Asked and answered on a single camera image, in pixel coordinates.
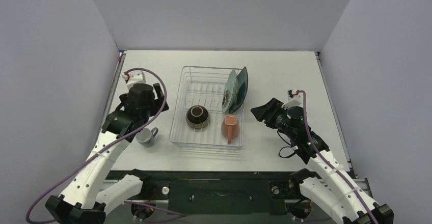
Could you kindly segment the small grey espresso cup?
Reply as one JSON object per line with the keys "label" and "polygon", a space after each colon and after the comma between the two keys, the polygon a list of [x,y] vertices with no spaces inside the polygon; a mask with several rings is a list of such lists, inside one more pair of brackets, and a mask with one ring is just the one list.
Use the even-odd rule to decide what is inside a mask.
{"label": "small grey espresso cup", "polygon": [[152,129],[143,128],[140,132],[135,135],[135,140],[146,148],[150,148],[155,143],[155,137],[157,136],[159,129],[154,127]]}

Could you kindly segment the pink floral ceramic mug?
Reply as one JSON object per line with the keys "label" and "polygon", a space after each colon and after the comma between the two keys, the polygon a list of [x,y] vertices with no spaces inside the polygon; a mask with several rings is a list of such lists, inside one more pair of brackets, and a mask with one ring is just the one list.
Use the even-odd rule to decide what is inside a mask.
{"label": "pink floral ceramic mug", "polygon": [[221,125],[221,132],[227,144],[231,145],[240,134],[239,119],[235,115],[226,115]]}

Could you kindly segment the dark teal square plate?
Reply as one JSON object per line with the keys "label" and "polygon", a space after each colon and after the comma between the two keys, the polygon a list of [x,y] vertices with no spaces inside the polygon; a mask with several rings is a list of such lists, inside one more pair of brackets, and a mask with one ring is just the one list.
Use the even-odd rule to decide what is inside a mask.
{"label": "dark teal square plate", "polygon": [[243,105],[248,91],[249,76],[246,67],[237,74],[237,89],[236,98],[233,104],[229,107],[229,113],[234,114]]}

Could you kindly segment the light blue floral round plate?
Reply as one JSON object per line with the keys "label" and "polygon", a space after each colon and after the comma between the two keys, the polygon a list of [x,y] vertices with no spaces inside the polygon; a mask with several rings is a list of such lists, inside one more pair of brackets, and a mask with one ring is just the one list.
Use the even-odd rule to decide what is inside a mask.
{"label": "light blue floral round plate", "polygon": [[233,104],[236,92],[238,88],[238,79],[237,73],[235,70],[232,70],[229,74],[228,80],[224,89],[224,97],[222,103],[222,112],[227,113],[230,106]]}

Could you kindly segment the tan bowl with patterned rim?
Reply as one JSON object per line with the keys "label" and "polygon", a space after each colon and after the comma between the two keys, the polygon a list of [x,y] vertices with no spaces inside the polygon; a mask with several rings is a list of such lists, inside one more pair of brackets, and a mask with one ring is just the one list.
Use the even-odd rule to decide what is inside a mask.
{"label": "tan bowl with patterned rim", "polygon": [[185,120],[189,127],[202,129],[209,124],[210,115],[205,107],[194,105],[187,110]]}

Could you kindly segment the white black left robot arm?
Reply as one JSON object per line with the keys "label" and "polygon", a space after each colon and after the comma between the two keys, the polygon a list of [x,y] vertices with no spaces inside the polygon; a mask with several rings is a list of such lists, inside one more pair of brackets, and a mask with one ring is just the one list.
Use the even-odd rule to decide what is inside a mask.
{"label": "white black left robot arm", "polygon": [[101,186],[114,163],[161,112],[169,109],[164,83],[134,82],[120,95],[120,103],[108,114],[99,138],[83,166],[71,175],[71,183],[51,195],[46,209],[58,223],[104,223],[106,216],[128,198],[150,196],[152,184],[135,172],[105,190]]}

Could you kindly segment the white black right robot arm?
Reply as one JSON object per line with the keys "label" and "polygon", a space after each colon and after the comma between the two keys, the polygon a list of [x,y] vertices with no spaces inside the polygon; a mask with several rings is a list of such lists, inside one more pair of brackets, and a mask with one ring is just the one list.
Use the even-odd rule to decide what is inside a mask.
{"label": "white black right robot arm", "polygon": [[276,98],[251,109],[255,119],[290,140],[306,168],[289,177],[288,192],[314,202],[336,223],[393,223],[394,212],[379,204],[349,176],[329,146],[314,133],[307,112],[295,101]]}

